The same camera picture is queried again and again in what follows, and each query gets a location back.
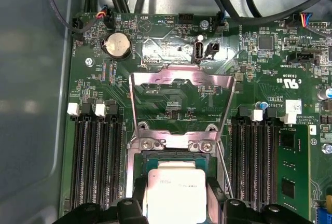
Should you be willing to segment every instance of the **chip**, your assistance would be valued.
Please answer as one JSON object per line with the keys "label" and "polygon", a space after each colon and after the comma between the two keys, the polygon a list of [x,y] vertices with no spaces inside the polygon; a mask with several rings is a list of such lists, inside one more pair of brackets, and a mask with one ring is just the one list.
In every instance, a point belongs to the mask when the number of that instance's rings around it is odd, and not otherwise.
{"label": "chip", "polygon": [[295,132],[282,131],[280,133],[281,145],[287,148],[295,148]]}
{"label": "chip", "polygon": [[235,73],[235,79],[236,79],[237,81],[243,81],[243,73],[238,73],[238,72],[236,72],[236,73]]}
{"label": "chip", "polygon": [[288,181],[287,179],[282,179],[281,181],[281,192],[294,199],[295,196],[295,183],[293,183],[292,181]]}
{"label": "chip", "polygon": [[273,37],[272,36],[260,36],[259,37],[259,49],[273,49]]}

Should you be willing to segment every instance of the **white connector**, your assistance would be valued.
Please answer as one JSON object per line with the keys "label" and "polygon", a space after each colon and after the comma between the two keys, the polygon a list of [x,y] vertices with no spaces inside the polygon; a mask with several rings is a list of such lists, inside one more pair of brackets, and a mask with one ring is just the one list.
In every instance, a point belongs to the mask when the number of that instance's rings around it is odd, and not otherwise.
{"label": "white connector", "polygon": [[105,104],[96,104],[94,113],[99,117],[105,117],[106,116]]}
{"label": "white connector", "polygon": [[250,115],[251,121],[263,121],[263,110],[254,109]]}
{"label": "white connector", "polygon": [[295,113],[286,114],[284,117],[280,118],[280,121],[285,124],[296,124],[296,116],[297,114]]}
{"label": "white connector", "polygon": [[79,106],[77,103],[68,103],[67,113],[71,116],[79,115]]}

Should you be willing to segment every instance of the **mounting hole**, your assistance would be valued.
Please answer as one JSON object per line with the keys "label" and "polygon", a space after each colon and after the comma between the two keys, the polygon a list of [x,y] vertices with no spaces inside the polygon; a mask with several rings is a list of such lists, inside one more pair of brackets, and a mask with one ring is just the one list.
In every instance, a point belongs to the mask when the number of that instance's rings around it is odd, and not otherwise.
{"label": "mounting hole", "polygon": [[139,129],[143,129],[143,130],[149,129],[149,126],[147,125],[147,123],[145,121],[139,122],[138,127],[139,127]]}

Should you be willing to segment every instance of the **small black chip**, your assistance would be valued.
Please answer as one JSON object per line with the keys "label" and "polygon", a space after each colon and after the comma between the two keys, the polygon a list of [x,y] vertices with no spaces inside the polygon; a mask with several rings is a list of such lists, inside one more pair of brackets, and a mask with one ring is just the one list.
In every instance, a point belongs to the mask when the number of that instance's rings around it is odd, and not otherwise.
{"label": "small black chip", "polygon": [[328,48],[328,60],[332,62],[332,47]]}
{"label": "small black chip", "polygon": [[327,124],[327,115],[321,115],[321,124]]}
{"label": "small black chip", "polygon": [[178,24],[193,24],[193,14],[183,14],[178,15]]}
{"label": "small black chip", "polygon": [[239,92],[239,93],[243,93],[243,84],[242,83],[236,83],[235,88],[234,88],[235,92]]}
{"label": "small black chip", "polygon": [[281,145],[287,148],[295,148],[295,132],[282,131],[280,133]]}
{"label": "small black chip", "polygon": [[87,102],[88,102],[89,104],[94,104],[94,98],[88,98]]}
{"label": "small black chip", "polygon": [[259,49],[273,50],[273,37],[272,36],[260,36],[259,37]]}
{"label": "small black chip", "polygon": [[173,119],[173,120],[178,119],[178,110],[173,110],[172,111],[171,119]]}
{"label": "small black chip", "polygon": [[291,182],[291,181],[288,181],[287,179],[282,179],[281,181],[281,192],[294,199],[294,196],[295,196],[295,183]]}

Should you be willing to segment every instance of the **blue capacitor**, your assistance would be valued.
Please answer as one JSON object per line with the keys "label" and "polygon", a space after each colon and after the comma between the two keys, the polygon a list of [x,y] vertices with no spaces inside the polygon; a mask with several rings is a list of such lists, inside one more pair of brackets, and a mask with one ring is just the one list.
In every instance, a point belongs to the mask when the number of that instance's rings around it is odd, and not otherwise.
{"label": "blue capacitor", "polygon": [[268,103],[258,101],[256,102],[255,107],[256,109],[265,110],[266,108],[268,108]]}

